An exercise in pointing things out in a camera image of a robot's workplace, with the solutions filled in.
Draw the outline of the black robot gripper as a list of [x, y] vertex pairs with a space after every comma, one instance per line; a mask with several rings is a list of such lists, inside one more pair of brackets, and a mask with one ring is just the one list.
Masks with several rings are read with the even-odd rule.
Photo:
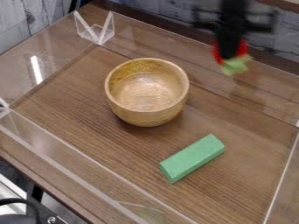
[[216, 31], [218, 56], [224, 60], [245, 53], [244, 32], [274, 30], [277, 10], [250, 12], [248, 6], [248, 0], [220, 0], [218, 10], [204, 10], [197, 6], [190, 8], [190, 25], [193, 28]]

